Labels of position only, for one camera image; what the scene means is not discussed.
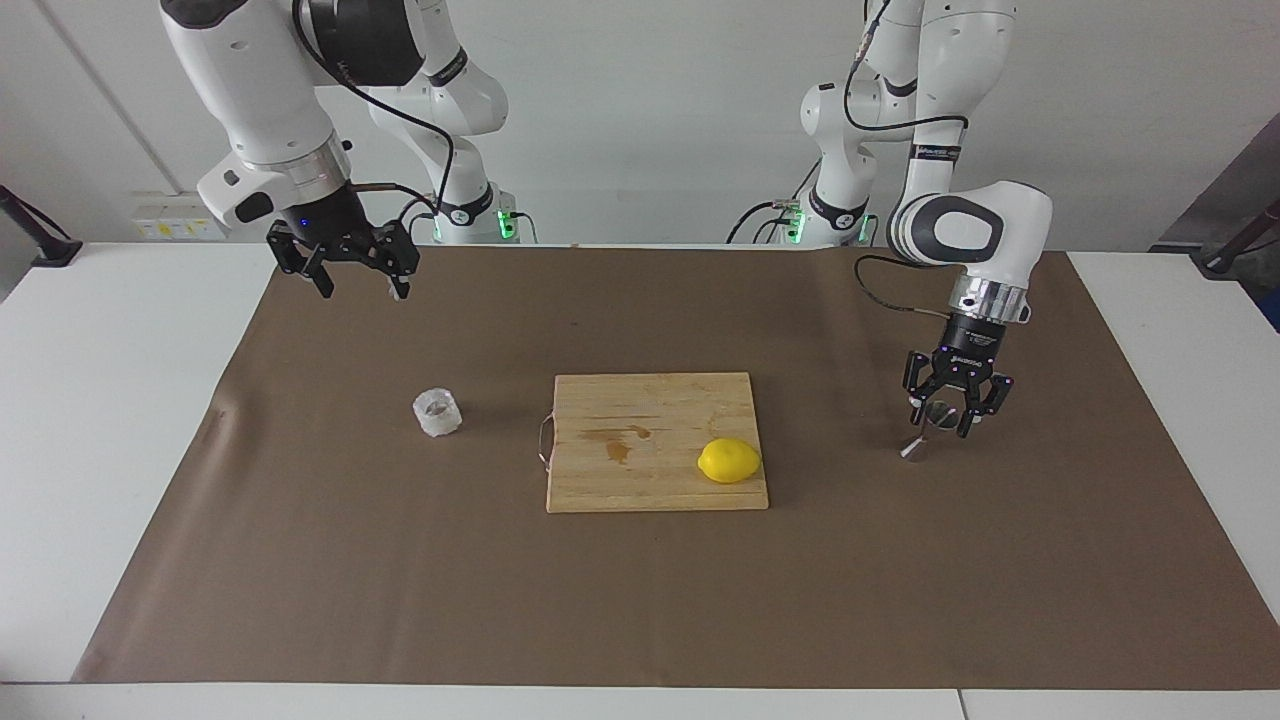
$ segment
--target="black stand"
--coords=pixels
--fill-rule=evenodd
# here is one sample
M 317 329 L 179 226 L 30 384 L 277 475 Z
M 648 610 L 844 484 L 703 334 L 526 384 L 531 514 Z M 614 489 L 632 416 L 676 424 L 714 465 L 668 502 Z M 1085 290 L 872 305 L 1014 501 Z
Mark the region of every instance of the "black stand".
M 72 240 L 70 236 L 58 227 L 58 223 L 52 222 L 47 215 L 24 202 L 13 192 L 9 192 L 9 188 L 3 184 L 0 184 L 0 210 L 4 210 L 5 215 L 13 218 L 13 222 L 18 223 L 18 227 L 26 231 L 26 233 L 31 236 L 31 240 L 36 241 L 36 245 L 40 246 L 42 258 L 32 260 L 32 268 L 65 268 L 70 264 L 72 259 L 76 258 L 76 254 L 79 252 L 79 249 L 84 246 L 83 242 Z M 42 220 L 49 223 L 58 232 L 63 233 L 67 240 L 59 240 L 50 234 L 44 225 L 36 222 L 36 218 L 31 217 L 28 210 L 33 210 L 38 214 Z
M 1245 225 L 1240 234 L 1231 238 L 1230 242 L 1224 245 L 1217 252 L 1207 255 L 1201 259 L 1201 266 L 1213 274 L 1225 274 L 1230 272 L 1231 264 L 1235 259 L 1249 250 L 1249 247 L 1267 231 L 1274 228 L 1276 223 L 1280 223 L 1280 200 L 1271 204 L 1270 208 L 1262 211 L 1261 215 L 1253 219 L 1252 223 Z

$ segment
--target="green led light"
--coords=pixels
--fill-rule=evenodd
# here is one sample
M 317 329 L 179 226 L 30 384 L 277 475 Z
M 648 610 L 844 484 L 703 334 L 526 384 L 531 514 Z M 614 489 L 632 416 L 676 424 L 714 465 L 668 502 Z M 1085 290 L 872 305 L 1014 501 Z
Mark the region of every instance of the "green led light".
M 791 218 L 791 227 L 794 229 L 787 231 L 787 234 L 791 237 L 792 245 L 800 245 L 800 238 L 804 237 L 804 225 L 806 222 L 809 222 L 809 218 L 805 214 L 805 211 L 801 210 L 800 208 L 796 208 L 795 217 Z
M 498 231 L 502 232 L 503 240 L 516 237 L 516 223 L 512 220 L 511 213 L 498 210 Z
M 876 224 L 874 228 L 870 228 L 872 223 Z M 858 246 L 870 247 L 872 242 L 876 241 L 877 231 L 879 231 L 879 218 L 876 215 L 863 215 L 863 228 L 858 232 Z

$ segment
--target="electrical outlet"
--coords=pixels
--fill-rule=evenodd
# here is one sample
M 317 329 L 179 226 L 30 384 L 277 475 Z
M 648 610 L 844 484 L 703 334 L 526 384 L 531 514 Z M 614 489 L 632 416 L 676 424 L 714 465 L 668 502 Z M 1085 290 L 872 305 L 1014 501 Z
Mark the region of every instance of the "electrical outlet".
M 172 240 L 227 240 L 227 231 L 202 205 L 166 206 L 160 215 L 160 233 Z
M 160 214 L 160 234 L 165 240 L 196 240 L 196 233 L 187 223 L 187 215 L 184 208 L 165 208 Z
M 160 205 L 143 205 L 133 211 L 133 227 L 138 229 L 138 234 L 142 240 L 165 240 L 160 234 L 160 215 L 164 214 L 164 208 Z

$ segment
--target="brown paper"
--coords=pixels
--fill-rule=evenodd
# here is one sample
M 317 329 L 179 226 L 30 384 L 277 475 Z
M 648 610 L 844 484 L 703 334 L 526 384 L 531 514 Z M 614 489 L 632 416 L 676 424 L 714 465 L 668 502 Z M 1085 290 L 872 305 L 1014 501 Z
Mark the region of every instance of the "brown paper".
M 941 323 L 860 296 L 854 258 L 429 249 L 404 304 L 358 268 L 329 302 L 274 278 L 76 679 L 1280 688 L 1280 629 L 1068 259 L 1001 414 L 911 465 L 902 365 Z M 723 370 L 771 510 L 545 512 L 554 375 Z M 436 386 L 465 425 L 430 439 Z

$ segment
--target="clear plastic container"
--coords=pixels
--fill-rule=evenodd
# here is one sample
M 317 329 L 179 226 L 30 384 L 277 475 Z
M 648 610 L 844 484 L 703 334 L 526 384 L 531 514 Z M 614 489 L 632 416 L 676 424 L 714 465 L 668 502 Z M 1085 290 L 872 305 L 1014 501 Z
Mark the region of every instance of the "clear plastic container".
M 422 425 L 422 432 L 431 437 L 444 437 L 462 427 L 462 411 L 453 400 L 453 393 L 438 387 L 417 396 L 413 401 L 413 415 Z

